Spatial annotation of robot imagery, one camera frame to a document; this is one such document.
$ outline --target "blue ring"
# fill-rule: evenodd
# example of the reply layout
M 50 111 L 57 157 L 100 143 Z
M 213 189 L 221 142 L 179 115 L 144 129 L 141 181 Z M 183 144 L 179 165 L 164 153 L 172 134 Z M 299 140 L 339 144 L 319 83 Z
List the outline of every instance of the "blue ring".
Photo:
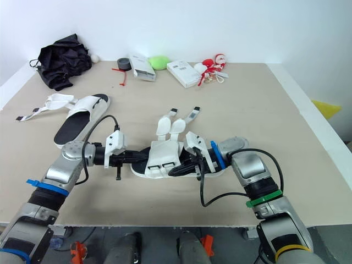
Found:
M 0 251 L 17 255 L 19 257 L 24 258 L 24 260 L 26 261 L 27 264 L 31 263 L 31 260 L 30 260 L 30 258 L 28 256 L 28 254 L 23 252 L 23 251 L 21 251 L 21 250 L 17 250 L 17 249 L 0 249 Z
M 30 180 L 28 179 L 26 181 L 27 183 L 31 184 L 32 186 L 34 187 L 40 187 L 40 188 L 44 188 L 44 189 L 48 189 L 48 190 L 52 190 L 52 191 L 55 191 L 59 194 L 63 194 L 65 196 L 68 196 L 69 195 L 69 192 L 64 190 L 64 189 L 61 189 L 59 187 L 56 187 L 54 185 L 51 185 L 51 184 L 47 184 L 47 183 L 41 183 L 40 181 L 38 180 Z
M 216 143 L 214 141 L 210 141 L 210 144 L 211 144 L 211 147 L 213 148 L 214 150 L 214 153 L 215 153 L 215 156 L 217 157 L 219 163 L 220 163 L 220 167 L 221 169 L 226 169 L 226 166 L 225 166 L 225 162 L 220 154 L 220 151 L 216 145 Z

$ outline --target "yellow ring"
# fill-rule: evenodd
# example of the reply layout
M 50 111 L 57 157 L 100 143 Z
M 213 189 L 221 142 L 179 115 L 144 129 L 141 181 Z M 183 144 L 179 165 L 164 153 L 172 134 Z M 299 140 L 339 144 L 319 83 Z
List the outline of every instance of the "yellow ring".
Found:
M 287 251 L 287 250 L 290 250 L 290 249 L 303 249 L 303 250 L 307 250 L 307 251 L 310 251 L 312 252 L 312 250 L 306 246 L 302 246 L 302 245 L 288 245 L 288 246 L 284 246 L 282 248 L 280 248 L 276 254 L 275 254 L 275 262 L 277 261 L 277 259 L 279 258 L 279 256 Z

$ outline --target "black cloth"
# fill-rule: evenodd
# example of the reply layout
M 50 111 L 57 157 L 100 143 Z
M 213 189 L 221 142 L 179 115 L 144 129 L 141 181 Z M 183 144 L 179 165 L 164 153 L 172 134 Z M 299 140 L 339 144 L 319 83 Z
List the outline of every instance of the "black cloth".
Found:
M 41 63 L 37 66 L 40 77 L 56 91 L 73 86 L 69 78 L 81 75 L 92 67 L 88 49 L 78 42 L 76 34 L 42 48 L 38 60 Z

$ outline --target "green sponge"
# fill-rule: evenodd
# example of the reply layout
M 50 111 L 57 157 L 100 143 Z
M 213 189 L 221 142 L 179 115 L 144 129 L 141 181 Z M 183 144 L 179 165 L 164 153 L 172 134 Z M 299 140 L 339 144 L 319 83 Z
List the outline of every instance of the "green sponge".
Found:
M 166 56 L 155 56 L 149 58 L 149 63 L 152 65 L 154 70 L 165 70 L 166 64 L 170 62 Z

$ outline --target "table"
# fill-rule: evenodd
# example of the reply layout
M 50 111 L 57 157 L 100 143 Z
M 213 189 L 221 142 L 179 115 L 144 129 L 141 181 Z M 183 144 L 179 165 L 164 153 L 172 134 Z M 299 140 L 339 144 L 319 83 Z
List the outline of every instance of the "table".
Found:
M 62 90 L 76 98 L 104 93 L 112 103 L 107 114 L 117 117 L 127 135 L 128 149 L 141 150 L 156 139 L 158 119 L 170 108 L 186 116 L 194 106 L 199 116 L 187 131 L 207 142 L 244 136 L 251 147 L 264 149 L 279 161 L 285 179 L 285 195 L 307 226 L 352 223 L 352 192 L 292 100 L 265 64 L 227 64 L 230 78 L 184 89 L 167 71 L 157 72 L 156 82 L 134 79 L 111 68 L 115 62 L 99 62 L 82 76 L 71 78 L 73 87 Z M 15 121 L 43 104 L 50 90 L 35 74 L 0 112 L 0 222 L 9 222 L 28 200 L 33 187 L 28 178 L 40 180 L 58 157 L 53 137 L 62 125 L 66 109 L 42 113 L 27 122 Z M 112 123 L 104 122 L 92 135 L 105 142 Z M 263 157 L 278 182 L 274 165 Z M 122 168 L 89 168 L 90 179 L 76 186 L 60 209 L 56 224 L 68 226 L 254 226 L 258 223 L 247 199 L 230 196 L 203 208 L 199 182 L 193 178 L 151 180 Z M 206 201 L 227 191 L 243 191 L 228 168 L 222 176 L 207 179 Z

